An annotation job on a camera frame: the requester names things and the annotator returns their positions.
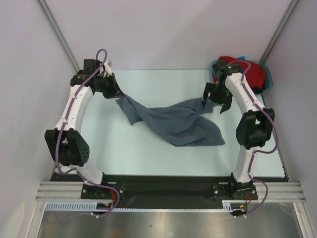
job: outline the black joint motor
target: black joint motor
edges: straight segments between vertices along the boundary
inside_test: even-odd
[[[263,109],[274,120],[273,109]],[[261,111],[249,111],[243,114],[236,129],[237,141],[247,150],[265,146],[272,134],[272,124]]]
[[[46,130],[44,138],[55,161],[55,150],[59,130]],[[63,166],[78,165],[80,167],[88,161],[89,146],[80,133],[74,129],[62,132],[58,150],[58,162]]]

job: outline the black mounting plate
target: black mounting plate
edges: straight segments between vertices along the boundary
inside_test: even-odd
[[[125,188],[123,183],[105,184],[105,185],[117,189],[120,192],[120,200],[124,199]],[[112,199],[112,195],[109,192],[110,192],[110,189],[107,189],[107,188],[83,184],[80,198],[92,199],[92,200]]]
[[[251,200],[257,200],[258,194],[255,185],[251,189],[240,191],[233,191],[230,184],[214,184],[212,186],[213,199],[218,200],[246,200],[246,193],[250,196]]]

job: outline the red cloth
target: red cloth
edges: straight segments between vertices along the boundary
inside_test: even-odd
[[[219,58],[219,60],[225,60],[226,63],[230,63],[231,61],[234,60],[239,60],[230,56],[221,56]],[[249,86],[254,89],[254,88],[258,88],[258,89],[262,89],[264,81],[265,81],[265,69],[261,69],[261,66],[257,63],[253,63],[248,61],[251,64],[251,68],[248,70],[248,72],[246,73],[246,78],[247,78],[247,82],[249,84]],[[246,63],[243,62],[237,62],[234,64],[238,64],[242,67],[243,71],[245,71],[248,67],[248,65]],[[217,82],[217,79],[213,76],[213,81],[214,83]]]

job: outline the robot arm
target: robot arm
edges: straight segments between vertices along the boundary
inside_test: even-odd
[[[272,133],[271,123],[258,107],[262,108],[272,120],[274,120],[274,111],[265,109],[256,98],[245,77],[242,79],[243,71],[239,65],[227,65],[225,61],[219,60],[213,68],[216,71],[217,83],[207,83],[202,103],[204,106],[207,99],[218,103],[222,106],[220,111],[222,113],[230,108],[232,96],[237,101],[242,114],[236,129],[240,152],[231,180],[234,191],[250,189],[252,186],[250,176],[253,176],[257,151],[265,145]]]
[[[58,162],[63,166],[75,168],[85,178],[96,184],[102,181],[103,173],[89,162],[89,146],[80,134],[81,124],[88,104],[95,92],[101,92],[106,99],[124,97],[114,73],[111,72],[109,62],[104,71],[97,73],[75,95],[84,81],[100,67],[100,61],[85,59],[84,69],[80,70],[70,81],[70,95],[65,110],[53,130],[45,132],[45,140],[55,161],[57,138],[63,124],[62,137],[59,143]]]

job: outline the metal frame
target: metal frame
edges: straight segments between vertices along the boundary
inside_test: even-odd
[[[40,184],[35,204],[34,215],[30,223],[30,227],[27,231],[26,238],[36,238],[41,226],[44,211],[47,206],[49,210],[54,211],[89,211],[90,206],[80,208],[80,204],[94,202],[103,202],[105,200],[85,200],[81,199],[81,193],[83,189],[83,182],[42,182]],[[258,201],[252,201],[254,203],[260,202],[265,194],[265,187],[261,183],[255,183],[257,193],[259,196]],[[305,197],[299,182],[268,182],[267,183],[269,193],[265,202],[267,203],[293,203],[297,214],[297,218],[303,233],[304,238],[316,238],[316,231],[311,222],[309,211],[305,201]],[[221,209],[125,209],[117,208],[114,212],[232,212],[232,203],[245,201],[222,201]]]
[[[36,0],[36,2],[38,3],[40,9],[42,10],[44,17],[48,21],[48,24],[50,25],[52,31],[54,32],[61,48],[65,52],[72,67],[74,68],[75,72],[78,72],[80,70],[79,64],[77,63],[77,61],[74,57],[74,54],[69,47],[69,44],[67,43],[64,35],[62,34],[48,4],[46,3],[45,0]]]
[[[317,237],[316,229],[312,223],[307,203],[294,203],[297,219],[301,227],[304,238]]]
[[[274,45],[276,44],[278,38],[280,37],[280,35],[282,34],[286,24],[288,23],[291,15],[293,14],[294,10],[296,9],[296,6],[298,4],[300,0],[292,0],[290,2],[290,4],[288,5],[288,8],[286,9],[276,31],[274,32],[266,50],[264,51],[261,59],[260,59],[260,62],[261,63],[265,63],[265,61],[267,60],[267,57],[269,56],[269,54],[271,53]]]
[[[292,202],[303,203],[305,197],[299,182],[268,182],[269,193],[265,202]],[[87,201],[81,199],[83,182],[42,182],[35,201]],[[261,183],[254,183],[259,199],[253,203],[261,202],[265,195],[265,187]],[[226,200],[228,203],[239,203],[244,200]]]

